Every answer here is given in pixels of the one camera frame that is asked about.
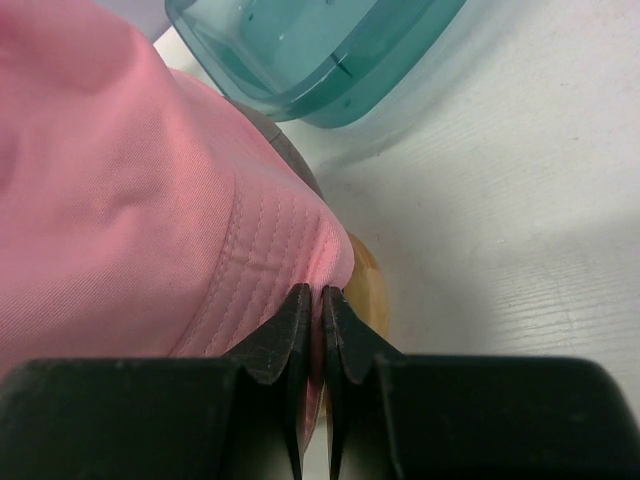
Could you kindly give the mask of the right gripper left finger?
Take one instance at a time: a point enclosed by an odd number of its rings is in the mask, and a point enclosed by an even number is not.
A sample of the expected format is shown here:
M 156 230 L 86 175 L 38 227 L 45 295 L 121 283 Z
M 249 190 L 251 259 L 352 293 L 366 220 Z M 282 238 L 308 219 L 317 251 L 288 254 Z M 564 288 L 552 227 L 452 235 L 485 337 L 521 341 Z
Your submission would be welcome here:
M 218 358 L 39 359 L 1 384 L 5 479 L 298 479 L 311 292 Z

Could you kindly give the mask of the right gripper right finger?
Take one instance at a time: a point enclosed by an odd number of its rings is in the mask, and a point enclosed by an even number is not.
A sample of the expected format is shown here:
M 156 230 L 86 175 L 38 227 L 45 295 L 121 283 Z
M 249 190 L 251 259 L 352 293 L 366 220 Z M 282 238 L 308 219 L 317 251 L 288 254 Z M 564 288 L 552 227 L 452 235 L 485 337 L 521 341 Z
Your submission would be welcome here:
M 570 357 L 412 355 L 323 292 L 334 479 L 635 479 L 613 378 Z

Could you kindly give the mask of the grey bucket hat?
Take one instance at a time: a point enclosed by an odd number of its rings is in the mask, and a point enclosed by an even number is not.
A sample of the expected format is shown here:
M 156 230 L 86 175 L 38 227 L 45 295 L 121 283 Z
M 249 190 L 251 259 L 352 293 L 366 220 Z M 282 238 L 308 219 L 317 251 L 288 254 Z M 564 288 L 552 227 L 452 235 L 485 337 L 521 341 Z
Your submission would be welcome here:
M 282 130 L 262 113 L 239 103 L 234 103 L 244 117 L 262 134 L 267 142 L 285 161 L 289 168 L 321 199 L 324 198 L 309 165 Z

